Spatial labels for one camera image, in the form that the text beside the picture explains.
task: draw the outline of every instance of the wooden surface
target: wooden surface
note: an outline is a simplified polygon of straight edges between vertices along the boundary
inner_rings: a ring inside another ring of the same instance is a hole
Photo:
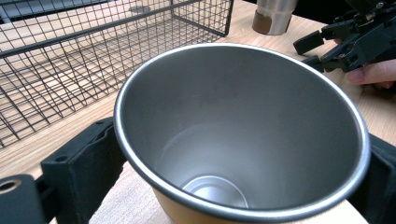
[[[282,52],[291,57],[298,56],[292,43],[298,38],[320,29],[323,24],[293,17],[288,32],[280,36],[255,33],[251,29],[256,5],[235,0],[230,34],[219,42],[231,42],[259,46]],[[333,42],[308,52],[308,55],[322,55],[334,46]],[[396,145],[396,98],[351,85],[346,82],[341,71],[326,74],[341,87],[355,102],[364,116],[369,132]],[[0,150],[0,178],[20,173],[38,177],[41,174],[39,162],[52,151],[83,131],[91,123],[112,116],[116,94],[113,93],[99,102],[62,119],[48,128],[20,142]],[[149,185],[131,168],[125,170],[113,190],[105,198],[102,206],[92,218],[92,223],[170,223],[157,203]],[[365,223],[359,213],[344,201],[334,209],[319,216],[296,223]]]

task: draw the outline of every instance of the black mechanical part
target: black mechanical part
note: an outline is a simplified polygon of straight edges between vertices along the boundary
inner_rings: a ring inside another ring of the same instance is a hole
[[[0,180],[0,223],[45,223],[31,176],[13,175]]]
[[[396,148],[371,135],[366,177],[348,199],[369,223],[396,223]]]
[[[306,63],[309,66],[318,70],[319,72],[324,73],[324,68],[320,63],[320,58],[318,57],[318,55],[306,58],[306,59],[302,60],[302,63]]]
[[[0,223],[88,223],[125,162],[112,118],[99,120],[44,159],[36,181],[0,180]]]
[[[126,162],[112,118],[95,122],[41,162],[47,185],[56,188],[58,223],[88,223]]]
[[[326,40],[339,39],[335,48],[320,57],[314,67],[332,71],[341,68],[344,72],[352,71],[381,57],[381,54],[396,44],[396,3],[393,1],[349,1],[357,14],[351,20],[350,13],[336,19],[336,23],[327,25],[311,35],[305,36],[294,43],[297,53],[304,54],[320,46],[321,38]],[[392,55],[387,60],[396,58]]]

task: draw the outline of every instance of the metal grid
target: metal grid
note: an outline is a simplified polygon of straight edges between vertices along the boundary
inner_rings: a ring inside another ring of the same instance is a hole
[[[5,10],[31,2],[42,8]],[[233,6],[233,0],[59,2],[65,1],[0,2],[0,148],[117,91],[158,54],[227,35]]]

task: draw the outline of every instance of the human hand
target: human hand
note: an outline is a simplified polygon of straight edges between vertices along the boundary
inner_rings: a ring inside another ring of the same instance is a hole
[[[388,89],[396,81],[396,59],[381,63],[371,63],[346,73],[346,79],[354,84],[375,83]]]

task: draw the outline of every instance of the metal cup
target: metal cup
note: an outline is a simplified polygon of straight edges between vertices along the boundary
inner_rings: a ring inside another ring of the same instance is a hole
[[[206,44],[169,51],[122,87],[115,128],[176,223],[286,222],[341,202],[368,133],[330,80],[284,55]]]
[[[258,0],[253,30],[264,35],[283,35],[298,0]]]

